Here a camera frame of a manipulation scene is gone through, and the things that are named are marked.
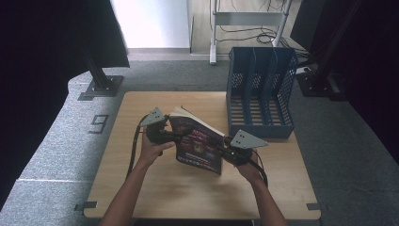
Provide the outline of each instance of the black curtain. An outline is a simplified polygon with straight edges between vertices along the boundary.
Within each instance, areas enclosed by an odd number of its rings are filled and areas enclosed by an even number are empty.
[[[363,0],[336,60],[345,96],[399,163],[399,2]]]
[[[88,70],[82,43],[101,68],[129,62],[109,0],[2,1],[0,32],[3,206],[63,106],[69,80]]]

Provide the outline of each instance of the black stand base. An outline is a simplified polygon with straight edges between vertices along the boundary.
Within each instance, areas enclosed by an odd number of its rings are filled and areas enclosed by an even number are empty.
[[[117,95],[117,91],[120,84],[123,81],[122,75],[109,75],[106,77],[107,86],[105,88],[98,88],[95,85],[94,80],[88,85],[86,92],[82,92],[78,98],[78,101],[92,101],[94,97],[114,97]]]
[[[296,80],[305,97],[328,97],[330,101],[346,101],[343,93],[343,79],[339,74],[331,73],[323,82],[315,83],[315,73],[298,73]]]

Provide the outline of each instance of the magazine cover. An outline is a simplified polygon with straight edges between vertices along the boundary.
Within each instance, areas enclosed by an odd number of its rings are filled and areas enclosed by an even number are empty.
[[[223,146],[224,137],[189,117],[176,116],[169,120],[174,132],[181,132],[187,127],[193,128],[181,143],[176,144],[176,159],[181,163],[221,174],[222,158],[215,144]]]

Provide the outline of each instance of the black equipment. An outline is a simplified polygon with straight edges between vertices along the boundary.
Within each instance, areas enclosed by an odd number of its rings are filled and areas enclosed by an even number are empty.
[[[141,127],[146,126],[146,136],[152,142],[156,144],[163,144],[170,141],[175,143],[180,143],[184,136],[189,135],[195,128],[188,127],[185,128],[180,133],[170,132],[165,130],[165,125],[169,119],[168,115],[163,115],[161,110],[156,107],[149,115],[143,117],[140,124],[136,128],[135,138],[132,147],[132,155],[130,160],[130,166],[127,171],[126,177],[133,169],[133,163],[135,161],[136,144],[138,139],[138,134]],[[255,167],[263,177],[263,181],[268,186],[267,176],[264,172],[263,164],[260,167],[256,162],[254,162],[251,157],[254,153],[253,148],[262,147],[267,145],[267,142],[257,138],[245,131],[238,131],[237,134],[231,137],[224,138],[224,146],[216,145],[219,154],[227,162],[235,165],[242,166],[249,163]]]

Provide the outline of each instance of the metal stand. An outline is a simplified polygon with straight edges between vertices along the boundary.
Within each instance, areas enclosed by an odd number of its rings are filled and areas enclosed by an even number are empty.
[[[88,47],[80,35],[77,28],[74,30],[75,37],[79,39],[83,59],[88,66],[88,70],[93,76],[93,80],[88,85],[86,92],[82,92],[78,101],[92,101],[94,97],[114,97],[120,84],[123,81],[122,75],[106,76],[103,69],[98,67],[93,59]]]
[[[339,73],[334,73],[333,55],[341,42],[344,32],[348,28],[355,13],[358,11],[362,0],[357,0],[349,12],[343,18],[343,23],[333,36],[331,44],[328,46],[318,69],[314,72],[299,73],[296,77],[302,94],[307,97],[328,97],[331,101],[345,101],[344,79]]]
[[[287,0],[283,12],[218,12],[217,0],[214,0],[212,13],[212,39],[210,63],[216,65],[216,26],[217,25],[270,25],[278,26],[276,38],[272,41],[274,47],[279,46],[282,31],[288,18],[292,0]]]

